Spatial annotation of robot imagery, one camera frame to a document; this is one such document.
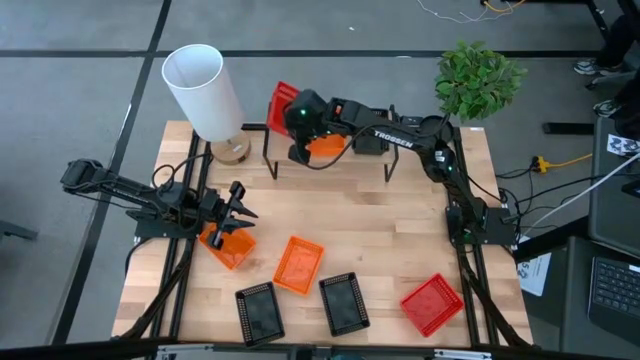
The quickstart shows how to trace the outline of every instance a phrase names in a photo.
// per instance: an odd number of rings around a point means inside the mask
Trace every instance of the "wooden tabletop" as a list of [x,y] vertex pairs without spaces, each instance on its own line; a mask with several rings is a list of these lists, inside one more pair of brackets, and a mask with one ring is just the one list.
[[[497,194],[484,131],[463,128],[461,132],[469,174],[485,189]],[[234,293],[271,281],[289,237],[296,235],[324,246],[325,254],[308,296],[276,287],[286,332],[277,342],[470,345],[464,311],[431,337],[424,338],[399,306],[400,299],[435,273],[442,274],[462,297],[455,251],[449,244],[445,226],[445,189],[427,178],[415,154],[400,150],[400,160],[389,183],[384,181],[382,166],[366,156],[362,161],[357,160],[359,156],[350,156],[350,161],[339,161],[323,171],[283,160],[278,179],[273,180],[261,156],[264,132],[250,131],[249,134],[250,157],[235,166],[214,161],[207,185],[221,189],[224,198],[234,180],[241,181],[247,188],[243,202],[260,216],[254,221],[256,226],[248,229],[257,241],[256,248],[237,269],[229,271],[202,244],[196,244],[180,340],[242,343]],[[156,167],[182,161],[190,139],[188,122],[168,122]],[[194,177],[199,167],[197,164]],[[167,175],[161,172],[158,181]],[[477,189],[473,191],[490,206],[499,206]],[[133,255],[113,327],[114,335],[128,330],[156,295],[167,244],[167,239],[154,239]],[[482,249],[494,302],[519,335],[531,341],[512,258],[499,246]],[[371,326],[331,337],[317,281],[352,271],[358,277]],[[486,342],[484,314],[477,299],[475,304],[480,337]],[[172,308],[173,297],[167,306]],[[162,334],[168,332],[170,316],[171,311],[166,311]]]

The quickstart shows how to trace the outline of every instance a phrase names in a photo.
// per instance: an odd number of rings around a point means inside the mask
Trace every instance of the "black plastic tray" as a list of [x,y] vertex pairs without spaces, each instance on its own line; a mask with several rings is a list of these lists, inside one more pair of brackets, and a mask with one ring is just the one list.
[[236,303],[247,347],[258,346],[284,337],[278,300],[273,283],[252,286],[236,292]]
[[332,336],[344,335],[371,325],[355,273],[320,280],[319,284]]

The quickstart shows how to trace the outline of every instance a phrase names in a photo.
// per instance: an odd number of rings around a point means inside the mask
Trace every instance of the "green plant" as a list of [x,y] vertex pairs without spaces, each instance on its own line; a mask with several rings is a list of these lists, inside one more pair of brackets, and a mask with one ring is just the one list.
[[436,77],[436,97],[445,114],[460,120],[484,119],[511,104],[526,69],[491,50],[483,42],[458,42],[455,51],[442,54]]

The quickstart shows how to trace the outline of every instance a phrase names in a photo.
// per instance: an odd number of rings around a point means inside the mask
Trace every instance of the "sneaker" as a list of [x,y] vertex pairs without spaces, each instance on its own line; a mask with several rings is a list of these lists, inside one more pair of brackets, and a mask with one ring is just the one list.
[[612,75],[622,71],[622,64],[616,66],[600,66],[596,59],[580,60],[573,64],[573,70],[580,75]]
[[605,100],[601,103],[597,103],[593,106],[593,111],[600,117],[610,117],[616,111],[620,110],[622,106],[618,105],[614,100]]

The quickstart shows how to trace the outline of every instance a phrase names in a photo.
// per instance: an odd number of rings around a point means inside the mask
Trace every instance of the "lamp base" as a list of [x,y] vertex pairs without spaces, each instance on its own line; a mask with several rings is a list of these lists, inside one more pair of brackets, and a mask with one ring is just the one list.
[[236,165],[249,157],[251,151],[251,140],[249,135],[240,133],[229,140],[211,144],[213,158],[224,165]]

